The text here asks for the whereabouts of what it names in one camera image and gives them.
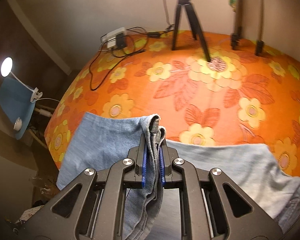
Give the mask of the small black tripod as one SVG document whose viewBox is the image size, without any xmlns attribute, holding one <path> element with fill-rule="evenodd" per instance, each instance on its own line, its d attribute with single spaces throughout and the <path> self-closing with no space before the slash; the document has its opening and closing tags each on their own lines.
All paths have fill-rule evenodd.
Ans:
<svg viewBox="0 0 300 240">
<path fill-rule="evenodd" d="M 174 16 L 174 31 L 173 31 L 172 48 L 171 49 L 172 50 L 177 49 L 177 37 L 178 37 L 179 23 L 180 23 L 182 8 L 185 9 L 193 39 L 194 40 L 199 39 L 200 45 L 202 47 L 202 50 L 203 50 L 205 58 L 206 58 L 206 61 L 211 62 L 211 56 L 210 56 L 209 49 L 207 46 L 207 41 L 205 39 L 203 29 L 200 25 L 199 18 L 197 17 L 196 11 L 194 9 L 194 6 L 193 6 L 191 0 L 177 0 L 177 6 L 176 6 L 175 16 Z"/>
</svg>

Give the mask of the silver tall tripod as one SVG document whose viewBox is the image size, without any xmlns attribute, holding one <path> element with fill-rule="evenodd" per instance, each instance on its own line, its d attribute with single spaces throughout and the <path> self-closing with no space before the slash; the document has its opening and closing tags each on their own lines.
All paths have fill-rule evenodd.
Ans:
<svg viewBox="0 0 300 240">
<path fill-rule="evenodd" d="M 229 0 L 229 5 L 235 13 L 234 30 L 230 35 L 230 46 L 233 50 L 236 50 L 240 40 L 247 33 L 243 29 L 252 22 L 252 20 L 248 20 L 248 16 L 252 15 L 248 10 L 252 9 L 254 13 L 253 19 L 257 20 L 257 23 L 254 24 L 257 28 L 255 55 L 261 55 L 264 48 L 262 40 L 264 31 L 264 0 Z"/>
</svg>

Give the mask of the blue chair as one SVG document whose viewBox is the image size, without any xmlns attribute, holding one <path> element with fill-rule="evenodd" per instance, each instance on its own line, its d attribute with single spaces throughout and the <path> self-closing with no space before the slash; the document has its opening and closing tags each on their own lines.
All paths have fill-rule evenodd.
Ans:
<svg viewBox="0 0 300 240">
<path fill-rule="evenodd" d="M 0 107 L 12 123 L 17 140 L 23 137 L 34 111 L 31 95 L 30 90 L 11 77 L 4 78 L 0 86 Z"/>
</svg>

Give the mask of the orange floral bed sheet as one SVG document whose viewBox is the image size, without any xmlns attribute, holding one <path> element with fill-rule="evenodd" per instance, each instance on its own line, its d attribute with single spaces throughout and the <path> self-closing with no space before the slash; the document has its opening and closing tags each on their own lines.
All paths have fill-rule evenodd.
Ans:
<svg viewBox="0 0 300 240">
<path fill-rule="evenodd" d="M 170 140 L 201 146 L 264 143 L 288 175 L 300 176 L 300 62 L 243 39 L 205 36 L 211 62 L 189 31 L 133 35 L 127 53 L 97 53 L 60 100 L 45 140 L 57 166 L 83 115 L 132 118 L 157 113 Z"/>
</svg>

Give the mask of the black charger adapter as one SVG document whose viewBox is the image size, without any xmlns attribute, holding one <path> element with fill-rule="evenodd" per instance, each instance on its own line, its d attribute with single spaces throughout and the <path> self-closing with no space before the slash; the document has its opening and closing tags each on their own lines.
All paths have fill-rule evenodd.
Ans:
<svg viewBox="0 0 300 240">
<path fill-rule="evenodd" d="M 126 35 L 124 33 L 119 33 L 115 36 L 116 48 L 123 49 L 127 46 Z"/>
</svg>

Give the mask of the white power strip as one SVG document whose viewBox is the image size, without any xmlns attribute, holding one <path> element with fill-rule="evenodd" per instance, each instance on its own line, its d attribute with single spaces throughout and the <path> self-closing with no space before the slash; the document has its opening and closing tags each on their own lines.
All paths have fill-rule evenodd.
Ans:
<svg viewBox="0 0 300 240">
<path fill-rule="evenodd" d="M 110 31 L 106 34 L 104 34 L 103 36 L 101 36 L 101 43 L 105 44 L 107 46 L 108 49 L 110 48 L 114 48 L 117 46 L 117 36 L 121 37 L 121 36 L 125 36 L 126 35 L 126 28 L 125 27 L 121 27 L 118 29 L 115 29 L 114 31 Z"/>
</svg>

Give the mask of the light blue denim pants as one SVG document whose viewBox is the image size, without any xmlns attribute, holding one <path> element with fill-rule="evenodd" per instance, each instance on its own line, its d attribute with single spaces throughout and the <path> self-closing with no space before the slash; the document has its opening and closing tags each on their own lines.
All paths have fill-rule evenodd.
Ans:
<svg viewBox="0 0 300 240">
<path fill-rule="evenodd" d="M 63 189 L 86 168 L 105 170 L 125 159 L 141 136 L 148 147 L 145 186 L 127 191 L 124 239 L 177 239 L 179 194 L 164 193 L 168 171 L 162 145 L 202 170 L 220 168 L 283 231 L 300 215 L 300 177 L 285 174 L 265 144 L 194 146 L 166 140 L 157 114 L 128 119 L 83 116 L 66 150 L 57 178 Z"/>
</svg>

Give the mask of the white clip desk lamp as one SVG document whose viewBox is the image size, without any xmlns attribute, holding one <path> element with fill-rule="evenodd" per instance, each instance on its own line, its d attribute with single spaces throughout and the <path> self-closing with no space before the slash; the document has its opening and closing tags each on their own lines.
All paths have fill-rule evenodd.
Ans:
<svg viewBox="0 0 300 240">
<path fill-rule="evenodd" d="M 36 88 L 31 88 L 30 86 L 26 85 L 23 83 L 13 72 L 13 60 L 11 57 L 6 57 L 0 66 L 0 74 L 2 77 L 8 77 L 9 75 L 12 75 L 14 79 L 16 79 L 23 87 L 25 87 L 27 90 L 31 92 L 31 97 L 30 97 L 30 102 L 34 103 L 39 100 L 52 100 L 59 102 L 59 100 L 52 99 L 52 98 L 43 98 L 43 93 L 39 91 L 39 89 Z"/>
</svg>

